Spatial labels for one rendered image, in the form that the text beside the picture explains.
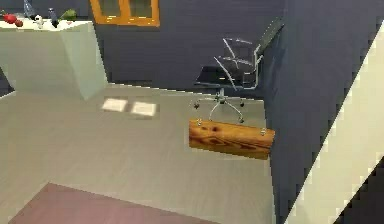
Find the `black swivel office chair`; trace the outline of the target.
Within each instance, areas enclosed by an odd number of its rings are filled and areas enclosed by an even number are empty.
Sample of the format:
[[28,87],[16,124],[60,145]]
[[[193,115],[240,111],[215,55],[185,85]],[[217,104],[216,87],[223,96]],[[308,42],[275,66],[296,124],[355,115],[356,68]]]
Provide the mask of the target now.
[[212,120],[214,111],[220,105],[228,105],[238,114],[238,122],[243,123],[242,112],[229,102],[225,89],[232,88],[234,91],[239,91],[255,90],[258,87],[264,52],[283,27],[283,19],[276,17],[256,42],[224,37],[223,43],[228,54],[214,56],[216,65],[203,66],[195,82],[198,86],[215,89],[216,93],[211,98],[197,99],[193,107],[198,109],[201,101],[215,102],[209,113],[209,120]]

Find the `brown wooden shelf board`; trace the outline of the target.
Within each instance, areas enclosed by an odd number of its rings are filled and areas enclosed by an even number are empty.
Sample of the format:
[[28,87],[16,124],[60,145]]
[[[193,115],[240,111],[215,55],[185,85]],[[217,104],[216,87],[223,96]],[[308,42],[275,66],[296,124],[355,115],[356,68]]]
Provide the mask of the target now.
[[191,148],[267,160],[275,131],[268,128],[190,119],[188,136]]

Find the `orange framed window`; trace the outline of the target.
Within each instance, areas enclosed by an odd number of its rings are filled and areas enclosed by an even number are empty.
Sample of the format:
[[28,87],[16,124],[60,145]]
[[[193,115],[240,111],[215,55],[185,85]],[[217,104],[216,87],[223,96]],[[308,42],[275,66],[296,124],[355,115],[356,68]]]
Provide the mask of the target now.
[[89,0],[97,24],[159,27],[159,0]]

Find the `pale green counter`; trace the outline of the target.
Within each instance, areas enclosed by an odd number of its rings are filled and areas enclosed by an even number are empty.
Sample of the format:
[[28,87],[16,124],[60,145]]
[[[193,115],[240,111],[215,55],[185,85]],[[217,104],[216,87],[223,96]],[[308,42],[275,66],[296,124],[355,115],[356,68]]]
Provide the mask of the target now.
[[0,70],[17,92],[89,99],[107,85],[91,21],[0,21]]

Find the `dark blue bottle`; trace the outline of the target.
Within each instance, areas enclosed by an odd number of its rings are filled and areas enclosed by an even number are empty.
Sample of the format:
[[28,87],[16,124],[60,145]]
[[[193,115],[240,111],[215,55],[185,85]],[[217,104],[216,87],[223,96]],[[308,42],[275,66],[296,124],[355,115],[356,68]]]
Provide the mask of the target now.
[[55,10],[54,8],[49,8],[48,9],[48,12],[49,12],[49,17],[51,19],[51,24],[54,28],[57,28],[58,27],[58,24],[59,24],[59,21],[58,21],[58,17],[55,13]]

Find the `grey glass bottle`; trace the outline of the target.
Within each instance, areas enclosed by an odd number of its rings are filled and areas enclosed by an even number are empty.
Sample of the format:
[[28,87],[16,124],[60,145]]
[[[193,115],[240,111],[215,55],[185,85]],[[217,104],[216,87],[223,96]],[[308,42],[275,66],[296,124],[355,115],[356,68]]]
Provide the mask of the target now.
[[24,14],[26,18],[35,19],[36,13],[28,0],[23,0]]

